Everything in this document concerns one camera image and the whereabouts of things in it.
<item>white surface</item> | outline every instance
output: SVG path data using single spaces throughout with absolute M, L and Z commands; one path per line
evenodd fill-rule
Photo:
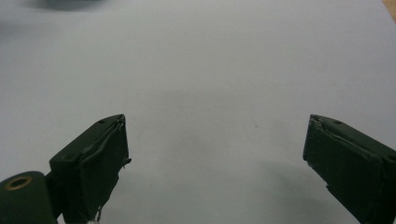
M 0 2 L 0 179 L 124 113 L 101 223 L 358 223 L 302 159 L 309 115 L 396 148 L 396 29 L 375 0 Z

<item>white table surface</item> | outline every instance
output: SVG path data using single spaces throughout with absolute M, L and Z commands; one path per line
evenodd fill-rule
M 104 224 L 358 223 L 302 159 L 308 118 L 396 148 L 395 95 L 378 0 L 0 0 L 0 179 L 123 113 Z

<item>screw hole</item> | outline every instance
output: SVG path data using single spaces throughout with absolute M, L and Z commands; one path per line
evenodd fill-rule
M 9 181 L 6 184 L 6 189 L 7 190 L 15 190 L 15 189 L 21 189 L 32 182 L 32 177 L 30 176 L 20 176 L 17 177 L 11 181 Z

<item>dark object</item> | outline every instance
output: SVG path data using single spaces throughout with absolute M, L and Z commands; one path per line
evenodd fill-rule
M 360 223 L 393 223 L 396 215 L 394 150 L 343 122 L 311 115 L 304 160 Z
M 86 223 L 108 201 L 129 163 L 125 117 L 94 123 L 50 161 L 51 172 L 26 172 L 0 183 L 0 224 Z

